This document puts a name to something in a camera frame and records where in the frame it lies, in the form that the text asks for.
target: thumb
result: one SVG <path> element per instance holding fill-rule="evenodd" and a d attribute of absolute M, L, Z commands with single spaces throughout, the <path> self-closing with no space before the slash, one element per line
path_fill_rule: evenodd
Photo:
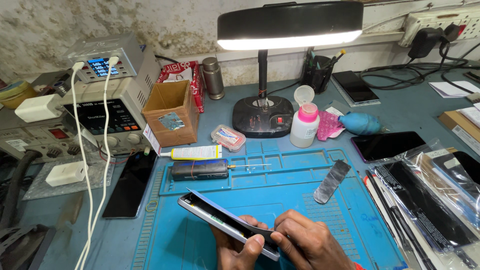
<path fill-rule="evenodd" d="M 243 250 L 238 254 L 238 258 L 243 262 L 246 269 L 253 269 L 258 256 L 262 253 L 265 239 L 261 234 L 256 234 L 247 239 Z"/>

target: lamp neck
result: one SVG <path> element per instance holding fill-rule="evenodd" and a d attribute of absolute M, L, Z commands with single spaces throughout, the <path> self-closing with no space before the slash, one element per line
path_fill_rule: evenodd
<path fill-rule="evenodd" d="M 267 97 L 267 49 L 258 50 L 258 97 Z"/>

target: yellow jar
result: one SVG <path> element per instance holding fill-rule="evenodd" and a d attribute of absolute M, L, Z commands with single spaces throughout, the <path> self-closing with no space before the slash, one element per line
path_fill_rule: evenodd
<path fill-rule="evenodd" d="M 37 96 L 27 81 L 17 81 L 0 89 L 0 103 L 9 109 L 16 109 L 27 98 Z"/>

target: cardboard box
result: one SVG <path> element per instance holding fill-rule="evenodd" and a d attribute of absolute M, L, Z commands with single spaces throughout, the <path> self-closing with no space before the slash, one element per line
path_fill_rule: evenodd
<path fill-rule="evenodd" d="M 474 123 L 456 110 L 446 111 L 438 119 L 480 155 L 480 129 Z"/>
<path fill-rule="evenodd" d="M 189 81 L 155 84 L 142 114 L 161 147 L 197 142 L 200 115 Z"/>
<path fill-rule="evenodd" d="M 200 67 L 198 61 L 181 62 L 175 64 L 164 65 L 157 83 L 162 83 L 168 78 L 170 73 L 178 74 L 187 68 L 191 67 L 193 71 L 193 80 L 190 82 L 190 88 L 192 89 L 193 97 L 195 98 L 195 104 L 198 107 L 198 111 L 203 113 L 205 103 L 205 88 L 204 79 L 200 74 Z"/>

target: glue tube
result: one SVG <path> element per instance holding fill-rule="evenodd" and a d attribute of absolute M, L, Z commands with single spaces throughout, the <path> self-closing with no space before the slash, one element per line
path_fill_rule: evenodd
<path fill-rule="evenodd" d="M 208 160 L 222 157 L 222 146 L 200 146 L 173 148 L 168 153 L 160 153 L 161 157 L 171 157 L 173 160 Z"/>

